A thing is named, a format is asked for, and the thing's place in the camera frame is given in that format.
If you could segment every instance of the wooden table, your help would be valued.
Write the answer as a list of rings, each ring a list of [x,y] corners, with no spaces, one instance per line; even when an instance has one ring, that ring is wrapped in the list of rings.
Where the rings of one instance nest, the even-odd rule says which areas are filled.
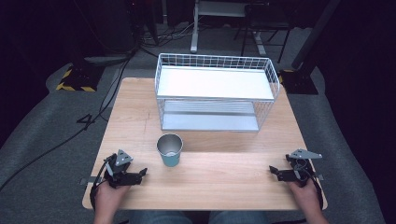
[[[258,133],[175,132],[184,141],[176,167],[166,167],[157,152],[157,140],[164,133],[154,80],[125,78],[92,170],[96,176],[103,160],[119,149],[134,158],[128,172],[148,168],[142,184],[132,186],[121,209],[298,209],[289,187],[269,171],[269,165],[290,169],[285,155],[305,148],[283,88]],[[91,186],[82,201],[86,208],[92,208]]]

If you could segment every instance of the wire basket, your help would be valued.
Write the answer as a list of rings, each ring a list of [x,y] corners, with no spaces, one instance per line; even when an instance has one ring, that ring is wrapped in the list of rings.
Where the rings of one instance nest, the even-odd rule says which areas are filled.
[[[258,132],[279,80],[268,58],[163,53],[155,92],[163,130]]]

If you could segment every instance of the person's arm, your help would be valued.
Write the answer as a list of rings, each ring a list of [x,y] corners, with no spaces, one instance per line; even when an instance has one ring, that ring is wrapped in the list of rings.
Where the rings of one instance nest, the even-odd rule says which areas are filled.
[[[288,185],[294,194],[294,199],[303,211],[305,219],[308,223],[329,223],[321,211],[317,189],[315,188],[312,179],[309,179],[303,188],[300,188],[296,182],[288,182]]]
[[[131,186],[111,188],[108,182],[99,185],[95,197],[95,218],[93,224],[112,224],[123,196]]]

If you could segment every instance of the chair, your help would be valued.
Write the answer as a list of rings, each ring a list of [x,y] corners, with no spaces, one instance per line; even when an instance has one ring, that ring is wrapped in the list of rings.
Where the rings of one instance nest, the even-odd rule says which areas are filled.
[[[283,51],[285,49],[290,30],[292,28],[290,24],[290,18],[286,16],[283,7],[276,1],[265,1],[261,3],[250,3],[245,6],[245,19],[244,19],[245,33],[244,41],[242,44],[241,57],[244,55],[246,40],[248,32],[259,33],[262,31],[274,32],[265,46],[282,46],[279,58],[277,60],[280,63],[282,59]],[[242,27],[239,27],[234,39],[237,38]],[[286,36],[283,44],[270,44],[269,42],[277,34],[278,31],[286,31]]]

